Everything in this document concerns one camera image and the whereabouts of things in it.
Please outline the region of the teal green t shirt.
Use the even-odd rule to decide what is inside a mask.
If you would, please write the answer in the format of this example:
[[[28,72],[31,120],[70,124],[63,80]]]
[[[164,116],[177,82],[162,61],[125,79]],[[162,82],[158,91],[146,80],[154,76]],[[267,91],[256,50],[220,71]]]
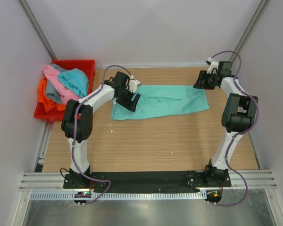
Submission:
[[[111,119],[142,120],[164,116],[197,113],[209,109],[203,89],[183,85],[141,85],[136,111],[131,112],[118,103],[113,104]]]

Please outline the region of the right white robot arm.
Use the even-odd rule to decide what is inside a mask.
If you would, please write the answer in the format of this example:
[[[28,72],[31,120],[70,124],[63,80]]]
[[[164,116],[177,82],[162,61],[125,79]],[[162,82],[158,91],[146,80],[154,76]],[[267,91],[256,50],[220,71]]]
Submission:
[[[206,90],[219,87],[227,95],[227,102],[221,117],[224,127],[221,143],[202,175],[206,185],[220,186],[229,182],[229,163],[238,142],[255,125],[258,98],[241,87],[237,76],[232,75],[231,62],[209,58],[207,64],[208,69],[200,71],[193,87]]]

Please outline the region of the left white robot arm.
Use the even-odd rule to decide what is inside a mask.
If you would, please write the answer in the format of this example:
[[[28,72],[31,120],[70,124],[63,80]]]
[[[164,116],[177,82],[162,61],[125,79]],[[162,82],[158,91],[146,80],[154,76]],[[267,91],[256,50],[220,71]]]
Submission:
[[[141,85],[132,75],[117,72],[114,77],[104,80],[91,94],[77,101],[69,100],[61,129],[70,145],[71,166],[65,181],[86,188],[91,182],[90,164],[87,159],[87,140],[93,129],[93,114],[106,102],[115,100],[126,110],[136,111],[141,97],[136,94]]]

